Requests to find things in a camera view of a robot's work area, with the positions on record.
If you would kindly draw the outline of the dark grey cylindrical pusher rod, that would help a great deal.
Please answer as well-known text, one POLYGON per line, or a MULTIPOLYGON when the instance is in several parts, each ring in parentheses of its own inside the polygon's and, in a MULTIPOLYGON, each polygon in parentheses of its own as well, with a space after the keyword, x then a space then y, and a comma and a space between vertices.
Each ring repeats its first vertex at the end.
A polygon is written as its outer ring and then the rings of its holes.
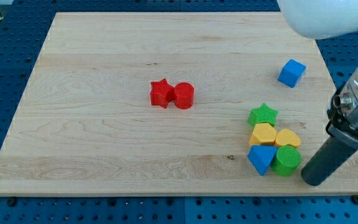
POLYGON ((308 185, 318 186, 355 152, 356 149, 346 145, 338 138, 329 137, 302 168, 301 177, 308 185))

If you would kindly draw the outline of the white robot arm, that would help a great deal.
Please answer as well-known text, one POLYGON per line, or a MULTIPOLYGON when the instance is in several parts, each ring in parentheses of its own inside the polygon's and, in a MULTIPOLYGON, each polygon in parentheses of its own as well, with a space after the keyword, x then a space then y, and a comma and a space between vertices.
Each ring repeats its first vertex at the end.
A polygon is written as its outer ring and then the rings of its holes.
MULTIPOLYGON (((279 0, 288 25, 315 40, 358 31, 358 1, 279 0)), ((327 110, 329 138, 301 170, 309 185, 324 182, 358 151, 358 67, 331 98, 327 110)))

